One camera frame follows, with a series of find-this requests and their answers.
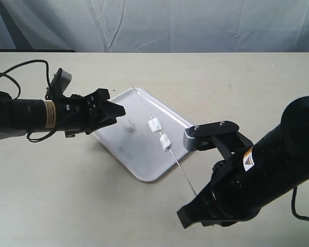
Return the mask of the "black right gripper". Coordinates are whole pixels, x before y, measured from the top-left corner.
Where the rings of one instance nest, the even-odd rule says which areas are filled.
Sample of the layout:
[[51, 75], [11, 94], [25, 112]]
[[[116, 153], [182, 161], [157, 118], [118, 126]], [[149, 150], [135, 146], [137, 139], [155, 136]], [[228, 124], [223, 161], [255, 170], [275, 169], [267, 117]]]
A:
[[210, 182], [177, 211], [183, 228], [248, 221], [268, 203], [267, 148], [255, 144], [218, 150], [224, 159], [214, 165]]

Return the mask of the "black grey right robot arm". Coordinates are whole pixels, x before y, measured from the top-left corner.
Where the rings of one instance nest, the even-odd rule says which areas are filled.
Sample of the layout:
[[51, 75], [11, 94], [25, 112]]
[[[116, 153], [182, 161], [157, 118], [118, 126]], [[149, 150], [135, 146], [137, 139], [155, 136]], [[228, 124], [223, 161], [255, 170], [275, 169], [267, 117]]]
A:
[[186, 128], [183, 141], [189, 152], [217, 149], [222, 160], [213, 166], [205, 187], [177, 211], [182, 226], [249, 221], [309, 180], [309, 96], [291, 102], [280, 123], [257, 143], [231, 121]]

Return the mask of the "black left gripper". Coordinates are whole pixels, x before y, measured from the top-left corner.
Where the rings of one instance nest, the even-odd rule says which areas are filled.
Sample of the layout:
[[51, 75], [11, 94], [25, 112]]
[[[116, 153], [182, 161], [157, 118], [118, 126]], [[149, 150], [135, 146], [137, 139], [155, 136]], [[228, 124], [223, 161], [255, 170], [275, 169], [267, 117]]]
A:
[[53, 133], [64, 131], [66, 136], [91, 134], [117, 123], [117, 118], [125, 116], [126, 111], [122, 105], [112, 103], [109, 99], [108, 89], [97, 89], [86, 96], [53, 94], [57, 117]]

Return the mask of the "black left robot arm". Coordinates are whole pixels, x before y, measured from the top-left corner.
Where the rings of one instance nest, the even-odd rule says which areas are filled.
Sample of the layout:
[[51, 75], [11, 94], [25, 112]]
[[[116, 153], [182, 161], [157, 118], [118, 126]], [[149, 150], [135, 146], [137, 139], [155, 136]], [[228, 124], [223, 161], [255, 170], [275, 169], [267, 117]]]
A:
[[79, 133], [114, 125], [125, 116], [122, 105], [110, 101], [107, 89], [97, 89], [86, 96], [69, 97], [50, 93], [45, 100], [0, 99], [0, 139], [26, 136], [30, 142], [41, 142], [57, 132], [72, 138]]

